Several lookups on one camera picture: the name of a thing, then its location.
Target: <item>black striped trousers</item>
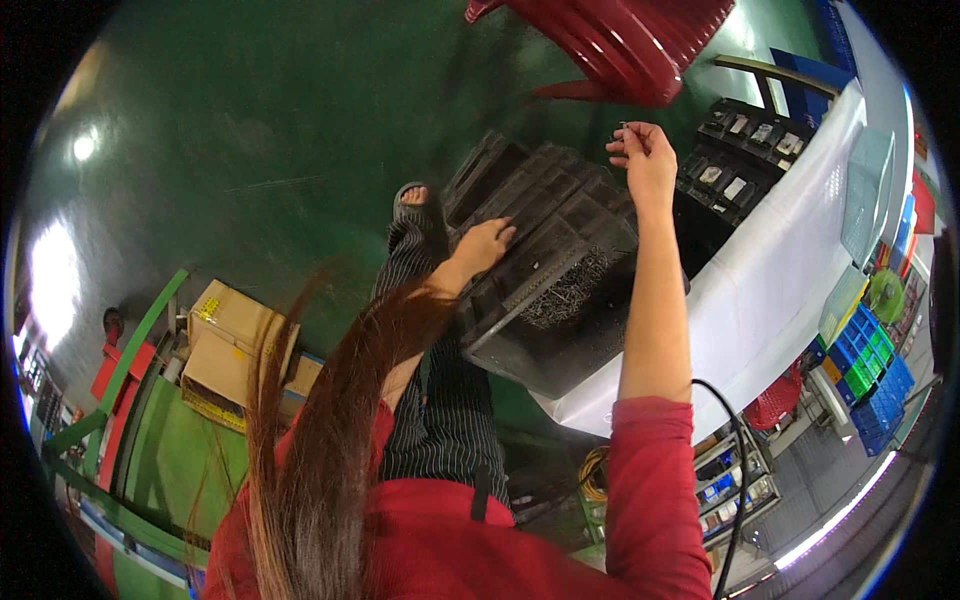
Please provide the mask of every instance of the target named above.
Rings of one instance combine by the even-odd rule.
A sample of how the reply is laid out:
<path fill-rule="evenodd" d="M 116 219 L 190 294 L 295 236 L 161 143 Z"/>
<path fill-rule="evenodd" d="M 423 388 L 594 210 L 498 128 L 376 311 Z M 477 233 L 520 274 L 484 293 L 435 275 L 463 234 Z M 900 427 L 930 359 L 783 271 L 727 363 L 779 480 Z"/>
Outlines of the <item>black striped trousers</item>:
<path fill-rule="evenodd" d="M 377 275 L 375 297 L 436 267 L 425 236 L 432 220 L 423 211 L 409 212 L 390 224 L 390 257 Z M 509 508 L 487 372 L 465 360 L 457 339 L 445 335 L 423 355 L 400 398 L 380 475 L 384 481 L 424 477 L 474 487 L 482 467 L 491 475 L 491 495 Z"/>

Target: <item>green floor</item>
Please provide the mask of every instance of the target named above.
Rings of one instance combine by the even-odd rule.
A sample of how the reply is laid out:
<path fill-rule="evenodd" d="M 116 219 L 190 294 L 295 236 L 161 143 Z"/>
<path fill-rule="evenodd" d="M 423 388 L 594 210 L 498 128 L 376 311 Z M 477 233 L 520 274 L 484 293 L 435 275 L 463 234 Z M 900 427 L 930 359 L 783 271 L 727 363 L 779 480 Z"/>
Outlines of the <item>green floor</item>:
<path fill-rule="evenodd" d="M 530 90 L 580 71 L 508 10 L 468 26 L 465 4 L 130 2 L 115 15 L 77 93 L 39 138 L 24 205 L 25 249 L 55 220 L 76 245 L 77 314 L 52 358 L 69 401 L 94 404 L 104 308 L 138 319 L 180 267 L 193 271 L 183 303 L 217 277 L 282 310 L 332 265 L 302 320 L 305 348 L 324 356 L 385 256 L 395 190 L 412 179 L 443 185 L 487 130 L 601 161 L 620 120 L 646 119 L 682 156 L 710 103 L 759 97 L 752 78 L 710 57 L 770 61 L 774 46 L 824 59 L 812 2 L 740 0 L 667 109 L 539 100 Z M 73 141 L 91 129 L 97 147 L 78 162 Z M 521 388 L 493 387 L 498 422 L 550 428 Z M 211 427 L 161 392 L 128 495 L 183 527 L 196 497 L 186 480 L 203 471 Z M 210 480 L 205 488 L 211 512 L 198 527 L 209 532 L 224 497 Z M 139 573 L 118 565 L 117 576 Z"/>

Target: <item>left hand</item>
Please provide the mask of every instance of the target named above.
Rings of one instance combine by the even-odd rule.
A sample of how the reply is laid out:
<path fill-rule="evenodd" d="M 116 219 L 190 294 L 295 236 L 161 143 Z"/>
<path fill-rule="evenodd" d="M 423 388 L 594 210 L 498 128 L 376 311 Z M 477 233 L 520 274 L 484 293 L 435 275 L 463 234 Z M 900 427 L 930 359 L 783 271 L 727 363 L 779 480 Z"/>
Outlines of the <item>left hand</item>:
<path fill-rule="evenodd" d="M 458 265 L 464 277 L 470 280 L 503 258 L 514 234 L 516 227 L 510 225 L 510 217 L 491 219 L 474 226 L 457 244 L 450 262 Z"/>

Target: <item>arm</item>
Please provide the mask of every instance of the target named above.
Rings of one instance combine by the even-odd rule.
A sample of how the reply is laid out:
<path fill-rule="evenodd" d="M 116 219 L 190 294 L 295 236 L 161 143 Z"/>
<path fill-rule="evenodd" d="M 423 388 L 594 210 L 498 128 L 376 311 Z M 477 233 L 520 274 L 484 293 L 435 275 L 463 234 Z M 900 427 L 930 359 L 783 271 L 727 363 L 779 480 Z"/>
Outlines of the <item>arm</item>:
<path fill-rule="evenodd" d="M 710 598 L 694 497 L 690 350 L 673 229 L 677 159 L 663 131 L 630 123 L 608 144 L 627 168 L 639 246 L 608 461 L 607 570 L 646 598 Z"/>
<path fill-rule="evenodd" d="M 631 123 L 614 132 L 611 163 L 627 168 L 636 206 L 636 276 L 623 344 L 619 399 L 658 396 L 690 401 L 690 344 L 684 280 L 673 227 L 677 157 L 663 130 Z"/>
<path fill-rule="evenodd" d="M 510 219 L 493 219 L 471 228 L 460 240 L 453 255 L 440 263 L 414 296 L 434 294 L 442 300 L 454 300 L 460 296 L 471 279 L 487 271 L 503 257 L 516 233 L 516 228 L 508 227 L 509 224 Z M 391 412 L 396 410 L 422 357 L 422 352 L 411 356 L 387 373 L 381 394 Z"/>

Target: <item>woman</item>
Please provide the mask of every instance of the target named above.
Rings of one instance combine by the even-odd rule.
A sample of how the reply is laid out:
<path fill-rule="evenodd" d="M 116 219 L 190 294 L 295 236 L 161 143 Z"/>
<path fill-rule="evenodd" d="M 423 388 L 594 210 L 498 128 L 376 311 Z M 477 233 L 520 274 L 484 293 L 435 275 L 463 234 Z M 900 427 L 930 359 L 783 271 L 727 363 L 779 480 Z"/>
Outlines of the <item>woman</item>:
<path fill-rule="evenodd" d="M 609 574 L 513 528 L 486 375 L 443 335 L 457 296 L 516 229 L 505 219 L 471 229 L 431 272 L 426 189 L 408 185 L 377 300 L 276 451 L 279 364 L 266 365 L 248 411 L 248 483 L 214 537 L 206 598 L 710 597 L 673 228 L 677 159 L 656 125 L 629 123 L 614 139 L 639 247 L 613 408 Z"/>

